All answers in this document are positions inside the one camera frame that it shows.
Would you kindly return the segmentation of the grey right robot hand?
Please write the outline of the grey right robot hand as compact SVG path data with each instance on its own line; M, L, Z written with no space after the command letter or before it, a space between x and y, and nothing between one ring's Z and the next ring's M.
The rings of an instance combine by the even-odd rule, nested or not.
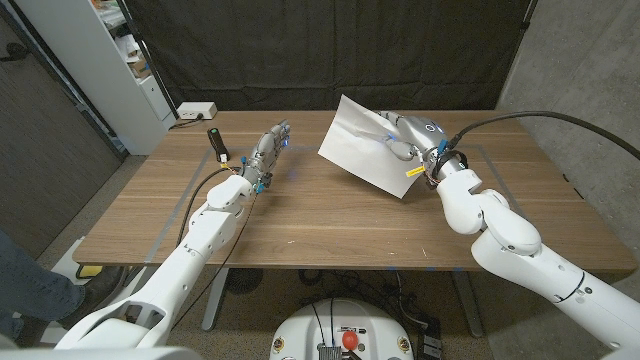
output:
M468 168L466 155L448 149L448 137L434 120L392 111L378 111L377 114L395 126L395 133L389 133L384 140L386 146L402 161L418 159L420 167L411 170L410 175L423 173L431 188L447 176Z

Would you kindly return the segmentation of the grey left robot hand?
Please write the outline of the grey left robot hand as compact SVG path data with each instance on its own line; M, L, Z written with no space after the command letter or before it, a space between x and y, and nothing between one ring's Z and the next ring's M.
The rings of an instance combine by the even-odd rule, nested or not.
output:
M256 193L261 193L271 184L272 170L290 138L290 125L282 120L264 133L242 168L242 176L248 180Z

